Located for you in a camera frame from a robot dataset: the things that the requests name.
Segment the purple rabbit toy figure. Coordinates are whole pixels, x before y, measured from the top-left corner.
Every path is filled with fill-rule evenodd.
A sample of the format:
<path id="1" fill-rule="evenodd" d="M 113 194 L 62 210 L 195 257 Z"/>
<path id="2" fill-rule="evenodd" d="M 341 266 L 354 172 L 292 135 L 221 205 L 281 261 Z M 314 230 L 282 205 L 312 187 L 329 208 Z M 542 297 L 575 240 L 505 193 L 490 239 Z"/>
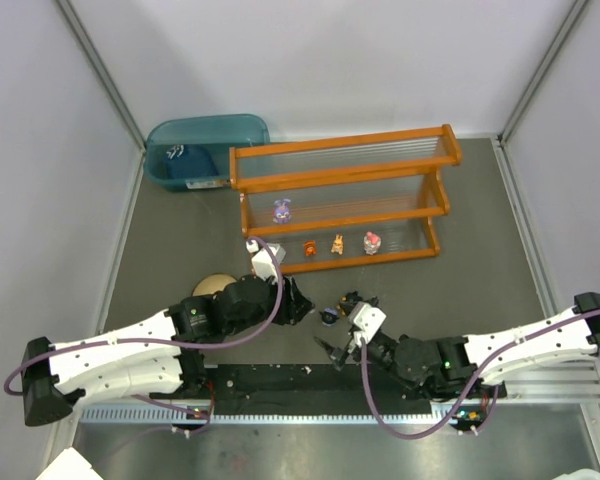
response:
<path id="1" fill-rule="evenodd" d="M 273 222 L 277 225 L 286 224 L 291 220 L 291 200 L 288 198 L 274 201 Z"/>

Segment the pink rabbit toy figure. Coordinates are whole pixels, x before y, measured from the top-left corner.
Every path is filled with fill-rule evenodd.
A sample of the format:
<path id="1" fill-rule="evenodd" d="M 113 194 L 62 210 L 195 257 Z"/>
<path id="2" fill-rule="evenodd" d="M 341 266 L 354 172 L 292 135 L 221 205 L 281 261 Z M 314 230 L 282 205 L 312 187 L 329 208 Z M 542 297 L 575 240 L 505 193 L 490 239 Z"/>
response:
<path id="1" fill-rule="evenodd" d="M 363 238 L 363 247 L 367 255 L 375 255 L 381 247 L 381 237 L 371 231 L 368 231 Z"/>

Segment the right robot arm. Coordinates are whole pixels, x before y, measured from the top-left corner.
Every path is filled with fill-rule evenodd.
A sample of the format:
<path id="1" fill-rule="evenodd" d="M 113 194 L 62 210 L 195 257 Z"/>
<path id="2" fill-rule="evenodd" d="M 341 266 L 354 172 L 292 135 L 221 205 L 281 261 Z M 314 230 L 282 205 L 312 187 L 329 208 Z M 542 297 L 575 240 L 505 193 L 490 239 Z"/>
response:
<path id="1" fill-rule="evenodd" d="M 489 334 L 420 340 L 382 331 L 386 314 L 353 293 L 349 340 L 335 347 L 315 342 L 335 369 L 363 358 L 408 391 L 432 400 L 452 399 L 466 390 L 494 387 L 513 373 L 532 367 L 600 358 L 600 293 L 574 297 L 574 304 L 552 317 Z"/>

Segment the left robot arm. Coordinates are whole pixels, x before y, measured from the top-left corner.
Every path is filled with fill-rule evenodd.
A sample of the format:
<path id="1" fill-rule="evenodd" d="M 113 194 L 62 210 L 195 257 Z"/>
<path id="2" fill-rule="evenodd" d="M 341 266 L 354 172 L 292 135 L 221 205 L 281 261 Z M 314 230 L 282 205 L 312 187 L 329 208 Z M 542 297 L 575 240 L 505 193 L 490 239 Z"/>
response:
<path id="1" fill-rule="evenodd" d="M 24 423 L 49 425 L 117 398 L 191 399 L 207 383 L 203 351 L 227 348 L 229 337 L 247 330 L 296 325 L 313 308 L 291 277 L 246 275 L 96 337 L 66 343 L 35 338 L 19 372 Z"/>

